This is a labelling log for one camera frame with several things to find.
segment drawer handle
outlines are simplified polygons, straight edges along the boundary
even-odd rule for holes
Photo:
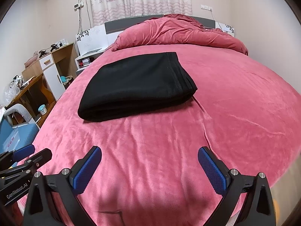
[[[48,59],[44,62],[44,64],[48,64],[48,63],[50,63],[50,59]]]
[[[58,81],[60,82],[60,84],[62,84],[60,77],[58,75],[57,75],[57,77],[58,77]]]

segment folded black blanket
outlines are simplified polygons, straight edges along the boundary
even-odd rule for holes
[[[79,104],[87,121],[107,121],[184,103],[197,90],[175,52],[137,55],[104,65]]]

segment gray headboard panel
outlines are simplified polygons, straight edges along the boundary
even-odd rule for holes
[[[114,33],[117,31],[123,31],[126,28],[129,28],[133,25],[144,22],[147,19],[154,18],[154,17],[161,18],[161,17],[163,17],[163,14],[143,15],[143,16],[124,18],[124,19],[117,19],[117,20],[105,22],[104,26],[106,28],[106,33],[110,34],[110,33]],[[194,17],[194,16],[190,16],[190,17],[199,21],[205,28],[209,28],[209,29],[215,28],[215,20],[199,18],[199,17]]]

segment wooden cabinet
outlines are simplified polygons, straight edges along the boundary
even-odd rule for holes
[[[52,64],[47,69],[45,69],[43,71],[43,74],[53,96],[55,97],[55,100],[58,101],[58,99],[65,92],[65,87],[61,81],[56,64]]]

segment power strip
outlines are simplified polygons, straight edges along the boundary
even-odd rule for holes
[[[78,10],[79,8],[84,7],[84,2],[80,2],[74,5],[74,11]]]
[[[212,7],[206,6],[206,5],[201,5],[201,9],[212,11]]]

